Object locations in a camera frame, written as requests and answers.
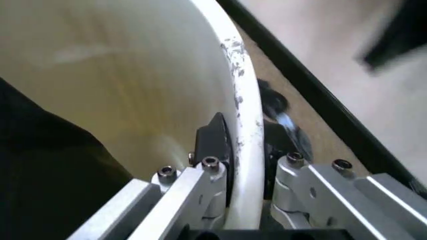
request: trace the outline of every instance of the beige carpet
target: beige carpet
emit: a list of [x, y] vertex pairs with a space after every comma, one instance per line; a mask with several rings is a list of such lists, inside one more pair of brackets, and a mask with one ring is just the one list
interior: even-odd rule
[[303, 96], [258, 48], [257, 44], [237, 24], [236, 26], [249, 52], [256, 76], [268, 81], [272, 88], [288, 99], [289, 115], [310, 138], [314, 163], [330, 164], [335, 159], [345, 159], [353, 164], [358, 176], [367, 175], [368, 171], [353, 152], [329, 128]]

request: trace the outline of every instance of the hex socket bolt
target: hex socket bolt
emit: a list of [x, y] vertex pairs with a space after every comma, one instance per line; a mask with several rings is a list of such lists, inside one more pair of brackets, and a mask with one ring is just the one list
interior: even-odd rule
[[289, 152], [286, 155], [286, 160], [294, 168], [301, 168], [304, 166], [304, 157], [297, 151]]
[[201, 167], [205, 171], [216, 173], [220, 170], [220, 160], [215, 156], [207, 156], [201, 160]]
[[194, 155], [193, 151], [190, 151], [188, 153], [188, 164], [190, 164], [191, 166], [196, 165], [196, 156]]
[[354, 173], [352, 171], [353, 165], [344, 159], [336, 159], [332, 162], [332, 168], [335, 169], [345, 178], [352, 178]]
[[173, 166], [164, 166], [157, 171], [157, 176], [162, 184], [171, 184], [177, 179], [177, 169]]

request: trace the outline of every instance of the black fabric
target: black fabric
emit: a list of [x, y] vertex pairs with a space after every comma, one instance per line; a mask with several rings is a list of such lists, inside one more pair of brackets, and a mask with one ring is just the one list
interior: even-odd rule
[[131, 178], [93, 135], [0, 78], [0, 239], [65, 239]]

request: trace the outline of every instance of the metal clamp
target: metal clamp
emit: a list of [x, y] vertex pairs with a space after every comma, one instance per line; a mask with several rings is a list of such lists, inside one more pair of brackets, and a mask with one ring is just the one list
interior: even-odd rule
[[[391, 177], [381, 178], [383, 188], [378, 187], [380, 180], [377, 176], [351, 180], [351, 166], [339, 163], [340, 169], [316, 164], [301, 167], [289, 155], [282, 157], [277, 164], [272, 216], [288, 228], [313, 225], [344, 228], [355, 239], [419, 239], [427, 236], [427, 203], [423, 199], [397, 181], [391, 181]], [[388, 191], [384, 190], [386, 183], [389, 184]]]

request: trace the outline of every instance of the white plastic surface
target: white plastic surface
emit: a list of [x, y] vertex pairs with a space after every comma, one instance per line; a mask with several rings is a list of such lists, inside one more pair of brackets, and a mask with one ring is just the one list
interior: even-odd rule
[[226, 227], [258, 227], [259, 90], [214, 0], [1, 0], [0, 36], [0, 76], [91, 132], [135, 178], [186, 166], [196, 129], [222, 112], [236, 160]]

